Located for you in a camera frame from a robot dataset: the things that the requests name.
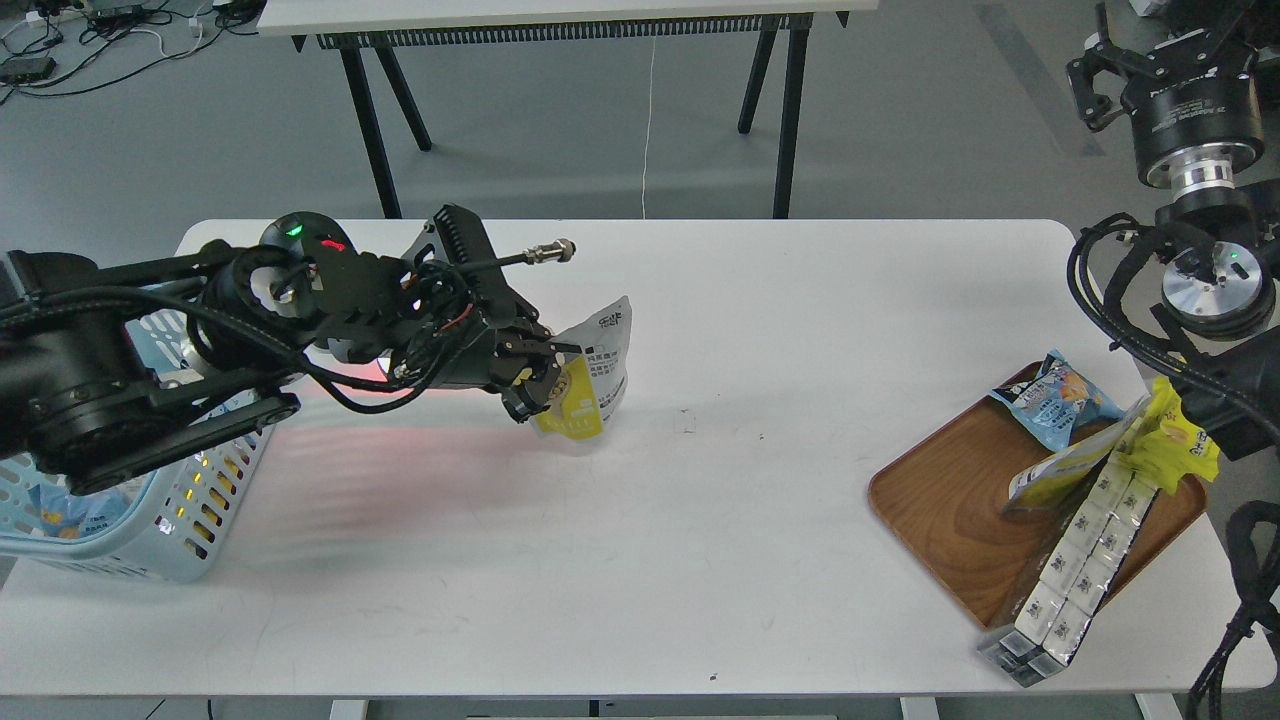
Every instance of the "power strip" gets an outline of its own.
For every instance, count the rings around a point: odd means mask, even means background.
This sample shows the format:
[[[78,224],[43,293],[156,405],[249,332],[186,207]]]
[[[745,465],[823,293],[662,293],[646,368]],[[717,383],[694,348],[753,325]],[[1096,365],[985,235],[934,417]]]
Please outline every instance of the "power strip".
[[[0,83],[26,85],[49,78],[58,63],[52,58],[9,58],[0,63]]]
[[[143,18],[151,14],[152,10],[147,10],[142,5],[120,5],[119,8],[104,8],[101,10],[92,10],[84,17],[92,20],[115,20],[122,18]]]

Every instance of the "gray floor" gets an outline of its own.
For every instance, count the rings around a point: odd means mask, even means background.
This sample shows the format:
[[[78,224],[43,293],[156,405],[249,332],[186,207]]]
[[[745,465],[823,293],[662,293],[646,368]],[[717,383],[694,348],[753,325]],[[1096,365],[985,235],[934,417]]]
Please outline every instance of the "gray floor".
[[[15,5],[0,3],[0,20]],[[1147,47],[1160,37],[1126,3],[1110,5],[1119,42]],[[1092,17],[1085,0],[883,0],[849,29],[831,15],[818,18],[792,217],[1052,218],[1079,228],[1124,209],[1149,219],[1167,197],[1135,181],[1128,129],[1117,123],[1088,136],[1073,119],[1061,67],[1092,32]],[[169,53],[191,42],[184,27],[157,29]],[[402,51],[436,141],[430,154],[417,152],[385,82],[371,72],[406,215],[426,217],[451,201],[489,218],[768,217],[781,45],[748,137],[733,127],[750,36]],[[70,67],[83,54],[72,42],[54,56]],[[83,83],[64,87],[105,81],[156,56],[154,37],[132,37],[86,70]],[[1267,123],[1280,137],[1276,118]],[[1275,177],[1277,158],[1272,151],[1243,179]],[[0,108],[0,250],[67,250],[104,264],[163,256],[205,218],[300,209],[380,215],[338,55],[314,45],[300,55],[287,40],[260,37],[223,37],[198,55],[83,96],[13,97]],[[803,297],[804,288],[796,291]],[[1222,528],[1244,500],[1280,500],[1277,477],[1270,454],[1228,465],[1211,491],[1215,525]],[[159,700],[0,700],[0,716],[141,719]],[[668,698],[616,700],[600,714],[879,719],[895,717],[896,707],[892,700]],[[1277,717],[1280,689],[1233,694],[1228,708],[1231,717]],[[202,698],[173,698],[154,719],[196,719],[204,710]],[[586,710],[550,701],[401,700],[379,703],[371,716]],[[940,711],[943,720],[1139,716],[1130,697],[945,698]],[[319,719],[326,703],[215,702],[219,719],[266,715]]]

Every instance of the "blue snack bag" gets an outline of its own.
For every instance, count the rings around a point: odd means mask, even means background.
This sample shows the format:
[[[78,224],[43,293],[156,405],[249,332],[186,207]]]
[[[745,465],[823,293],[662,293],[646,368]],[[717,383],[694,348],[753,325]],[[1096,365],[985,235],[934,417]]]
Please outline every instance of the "blue snack bag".
[[[1057,350],[1044,356],[1034,379],[997,387],[987,395],[1004,402],[1014,418],[1053,452],[1071,443],[1073,429],[1124,415],[1097,386],[1073,370]]]

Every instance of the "robotic arm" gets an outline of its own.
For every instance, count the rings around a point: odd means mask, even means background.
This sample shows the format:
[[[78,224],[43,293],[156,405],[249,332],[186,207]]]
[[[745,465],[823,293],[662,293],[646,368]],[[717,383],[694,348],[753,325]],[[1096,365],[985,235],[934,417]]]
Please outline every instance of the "robotic arm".
[[[1235,173],[1263,151],[1256,70],[1280,42],[1280,1],[1233,0],[1210,27],[1147,54],[1116,47],[1098,6],[1098,32],[1066,72],[1091,131],[1129,115],[1138,179],[1170,190],[1153,225],[1125,214],[1083,231],[1070,284],[1080,306],[1116,345],[1170,375],[1189,419],[1235,460],[1280,443],[1280,331],[1267,331],[1280,277],[1280,179],[1236,187]],[[1093,88],[1108,72],[1125,87],[1116,104]],[[1089,250],[1120,233],[1128,256],[1100,299],[1087,274]],[[1121,300],[1151,258],[1166,265],[1151,309],[1167,337],[1138,329]],[[1244,341],[1217,356],[1187,332]]]
[[[0,459],[31,452],[73,495],[119,484],[280,421],[300,407],[282,386],[312,377],[357,413],[401,407],[428,388],[481,388],[524,421],[547,409],[562,352],[538,310],[506,282],[516,263],[567,261],[556,241],[497,258],[474,213],[447,205],[402,258],[358,252],[332,219],[294,213],[257,246],[212,241],[182,258],[99,269],[68,254],[13,251],[0,263]],[[124,324],[160,309],[187,316],[193,372],[159,378]],[[389,357],[385,380],[312,363]],[[364,405],[340,387],[402,393]],[[229,397],[256,401],[205,418]]]

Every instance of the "black robotic arm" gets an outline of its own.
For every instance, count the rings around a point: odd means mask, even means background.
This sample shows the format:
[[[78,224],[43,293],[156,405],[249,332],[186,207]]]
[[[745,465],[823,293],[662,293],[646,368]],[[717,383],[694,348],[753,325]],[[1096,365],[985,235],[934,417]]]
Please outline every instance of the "black robotic arm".
[[[497,258],[480,219],[448,205],[403,258],[358,252],[334,220],[294,213],[253,247],[212,241],[193,255],[99,269],[68,254],[0,263],[0,459],[29,452],[88,495],[298,410],[280,388],[310,375],[346,407],[381,413],[430,387],[499,395],[516,421],[545,410],[563,352],[502,266],[566,261],[568,241]],[[191,370],[143,365],[125,323],[187,316]],[[312,363],[389,357],[369,380]],[[380,405],[340,388],[398,393]],[[255,401],[209,411],[244,391]]]

